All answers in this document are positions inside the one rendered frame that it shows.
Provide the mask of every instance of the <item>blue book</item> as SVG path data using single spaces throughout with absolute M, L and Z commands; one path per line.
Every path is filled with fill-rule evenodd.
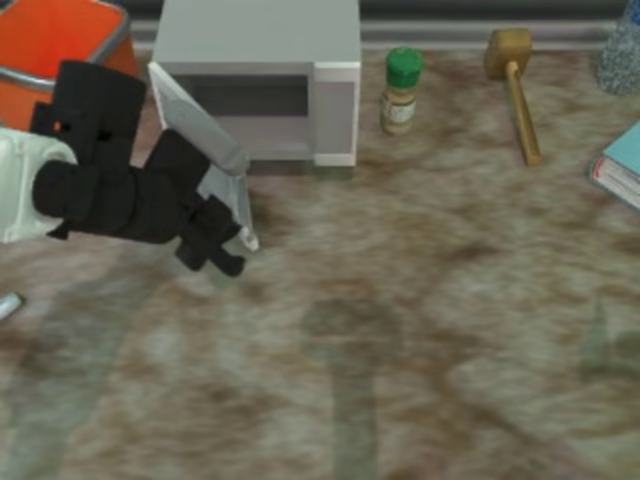
M 640 122 L 604 149 L 590 168 L 593 182 L 640 210 Z

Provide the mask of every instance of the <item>orange box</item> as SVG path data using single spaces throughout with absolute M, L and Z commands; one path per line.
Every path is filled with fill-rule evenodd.
M 98 0 L 9 0 L 0 9 L 0 125 L 29 130 L 62 60 L 137 76 L 129 24 L 126 10 Z

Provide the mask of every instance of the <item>marker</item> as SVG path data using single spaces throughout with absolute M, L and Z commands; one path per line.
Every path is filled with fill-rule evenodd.
M 15 292 L 0 298 L 0 320 L 9 317 L 9 315 L 18 310 L 23 303 L 24 300 L 22 297 Z

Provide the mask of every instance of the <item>hammer handle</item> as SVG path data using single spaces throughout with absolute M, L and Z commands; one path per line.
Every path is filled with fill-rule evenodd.
M 511 98 L 513 99 L 516 111 L 516 122 L 518 124 L 518 133 L 520 134 L 520 141 L 522 142 L 524 156 L 527 161 L 527 165 L 537 165 L 542 160 L 540 147 L 538 146 L 536 132 L 533 129 L 533 122 L 531 121 L 531 114 L 529 113 L 529 107 L 527 106 L 527 99 L 522 91 L 518 64 L 516 62 L 507 63 L 506 72 L 507 80 L 509 82 L 509 91 L 511 92 Z

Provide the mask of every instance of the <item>open microwave door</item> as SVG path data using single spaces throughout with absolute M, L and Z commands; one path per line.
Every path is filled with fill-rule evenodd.
M 149 64 L 149 75 L 162 128 L 178 132 L 211 161 L 198 193 L 204 199 L 213 195 L 227 205 L 242 227 L 240 239 L 256 251 L 259 243 L 247 186 L 247 152 L 158 63 Z

